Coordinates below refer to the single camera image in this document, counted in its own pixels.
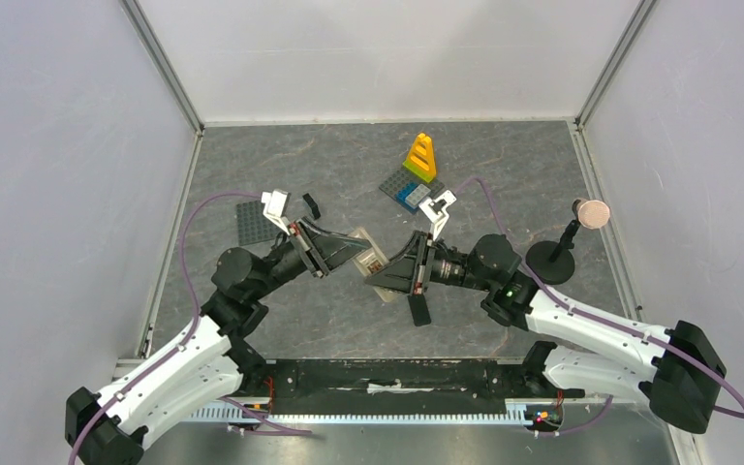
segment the white wall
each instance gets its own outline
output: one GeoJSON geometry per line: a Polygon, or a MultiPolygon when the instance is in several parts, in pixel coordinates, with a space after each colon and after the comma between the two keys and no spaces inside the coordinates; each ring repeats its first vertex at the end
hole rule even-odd
{"type": "Polygon", "coordinates": [[[118,2],[0,0],[0,464],[138,342],[193,137],[118,2]]]}
{"type": "MultiPolygon", "coordinates": [[[[703,327],[744,393],[744,2],[660,2],[588,136],[646,318],[703,327]]],[[[744,421],[700,439],[744,463],[744,421]]]]}
{"type": "Polygon", "coordinates": [[[201,118],[575,116],[637,0],[140,0],[201,118]]]}

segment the green block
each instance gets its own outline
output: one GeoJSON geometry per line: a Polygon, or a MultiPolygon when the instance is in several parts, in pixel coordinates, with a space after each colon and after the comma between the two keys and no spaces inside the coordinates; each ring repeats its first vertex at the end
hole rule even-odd
{"type": "Polygon", "coordinates": [[[404,168],[411,171],[412,174],[419,177],[420,179],[423,179],[424,182],[432,182],[432,179],[435,178],[435,176],[432,176],[428,172],[426,172],[423,168],[419,167],[418,165],[412,163],[411,160],[407,160],[403,162],[404,168]]]}

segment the round black base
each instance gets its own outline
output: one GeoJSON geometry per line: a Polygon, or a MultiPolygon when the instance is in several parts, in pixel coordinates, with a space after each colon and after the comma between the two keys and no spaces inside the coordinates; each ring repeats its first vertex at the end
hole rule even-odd
{"type": "Polygon", "coordinates": [[[532,271],[540,276],[541,280],[549,285],[563,284],[574,275],[574,257],[568,250],[560,253],[554,262],[549,261],[549,256],[557,247],[557,242],[545,240],[538,242],[526,252],[526,264],[532,271]]]}

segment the yellow triangular block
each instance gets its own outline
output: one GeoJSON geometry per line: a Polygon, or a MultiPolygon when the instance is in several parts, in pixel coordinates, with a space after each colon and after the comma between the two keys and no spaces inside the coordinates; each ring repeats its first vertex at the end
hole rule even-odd
{"type": "Polygon", "coordinates": [[[418,134],[403,166],[423,179],[423,182],[431,182],[438,175],[438,169],[435,168],[435,149],[432,147],[432,138],[424,133],[418,134]]]}

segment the gray stone floor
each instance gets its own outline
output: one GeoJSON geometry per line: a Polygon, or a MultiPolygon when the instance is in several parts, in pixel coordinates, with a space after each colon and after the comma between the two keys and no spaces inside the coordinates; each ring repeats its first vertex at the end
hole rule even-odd
{"type": "MultiPolygon", "coordinates": [[[[492,188],[515,249],[556,239],[571,220],[570,206],[585,197],[565,122],[443,122],[215,128],[201,145],[187,211],[219,191],[279,188],[294,195],[290,219],[306,213],[300,196],[321,206],[321,227],[348,233],[364,226],[389,256],[413,229],[427,230],[378,190],[396,170],[415,136],[434,140],[438,176],[454,188],[468,176],[492,188]]],[[[236,244],[235,200],[203,210],[187,239],[187,265],[201,302],[213,291],[217,257],[236,244]]],[[[469,250],[481,235],[496,233],[477,184],[459,196],[444,230],[449,245],[469,250]]],[[[586,303],[622,314],[600,234],[575,240],[577,273],[560,289],[586,303]]],[[[265,255],[268,244],[247,247],[265,255]]],[[[173,255],[155,325],[154,347],[168,342],[190,319],[191,300],[173,255]]],[[[263,302],[269,314],[248,338],[265,357],[522,357],[540,336],[504,328],[480,308],[483,294],[432,286],[433,324],[414,327],[405,297],[383,304],[347,263],[326,279],[301,275],[263,302]]]]}

